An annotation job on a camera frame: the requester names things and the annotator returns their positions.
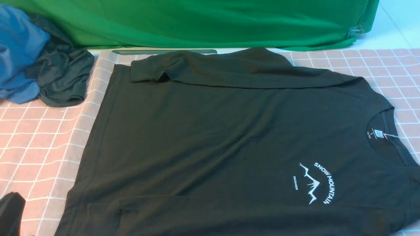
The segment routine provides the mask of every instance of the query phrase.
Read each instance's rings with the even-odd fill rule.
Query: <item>mountain logo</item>
[[[311,204],[313,201],[315,201],[317,198],[315,197],[315,195],[313,194],[314,191],[316,190],[316,188],[319,186],[320,182],[318,182],[316,179],[312,178],[309,174],[308,171],[309,169],[306,168],[304,165],[302,165],[302,163],[299,163],[299,165],[305,169],[305,175],[304,177],[308,177],[310,180],[312,180],[311,184],[308,184],[310,186],[310,190],[308,192],[308,195],[310,195],[312,197],[311,201],[309,202],[309,204]]]

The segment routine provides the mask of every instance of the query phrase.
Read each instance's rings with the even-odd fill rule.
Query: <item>green cloth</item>
[[[0,0],[44,15],[76,45],[120,47],[346,47],[370,30],[379,0]]]

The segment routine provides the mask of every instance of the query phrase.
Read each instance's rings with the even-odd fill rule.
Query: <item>black fabric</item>
[[[71,40],[44,17],[37,14],[29,17],[51,35],[35,64],[25,71],[27,78],[37,79],[41,88],[39,98],[50,107],[83,102],[94,56],[86,49],[74,48]]]
[[[0,199],[0,232],[2,236],[19,236],[25,199],[10,192]]]
[[[393,109],[265,49],[116,65],[55,235],[389,235],[420,219],[418,165],[369,139]]]

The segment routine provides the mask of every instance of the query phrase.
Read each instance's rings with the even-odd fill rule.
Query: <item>white floor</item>
[[[419,0],[381,0],[372,30],[350,48],[420,48],[419,9]]]

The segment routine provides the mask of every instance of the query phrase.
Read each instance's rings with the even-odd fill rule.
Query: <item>size tag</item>
[[[373,132],[375,132],[375,136],[377,136],[378,138],[382,138],[382,139],[384,138],[383,132],[381,130],[375,129],[373,130]]]

